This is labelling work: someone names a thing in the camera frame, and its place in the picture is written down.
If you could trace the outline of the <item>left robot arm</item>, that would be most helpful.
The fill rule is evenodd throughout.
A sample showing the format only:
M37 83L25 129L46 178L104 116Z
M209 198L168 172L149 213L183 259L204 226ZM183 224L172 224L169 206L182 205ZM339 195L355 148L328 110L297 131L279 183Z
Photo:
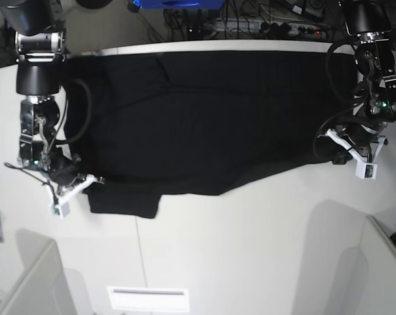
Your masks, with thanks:
M391 22L381 1L339 1L347 37L334 42L327 51L325 68L334 96L345 109L329 117L317 130L315 139L327 137L337 146L324 161L344 165L361 158L371 163L372 145L385 145L385 127L396 122L395 59L389 33ZM353 96L344 96L330 70L332 55L343 45L355 45L354 59L362 80Z

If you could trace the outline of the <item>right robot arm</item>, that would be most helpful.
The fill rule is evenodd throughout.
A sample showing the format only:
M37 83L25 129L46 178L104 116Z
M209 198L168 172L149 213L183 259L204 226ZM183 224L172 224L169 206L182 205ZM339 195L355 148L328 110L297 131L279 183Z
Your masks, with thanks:
M57 138L56 125L63 122L55 101L62 87L66 61L62 6L59 1L0 1L0 11L15 30L17 53L16 92L24 96L20 103L18 163L21 170L45 176L44 185L53 197L78 193L103 178L84 174L80 158L64 155L62 146L81 138L92 118L92 94L81 79L72 82L82 88L87 101L84 122L76 135Z

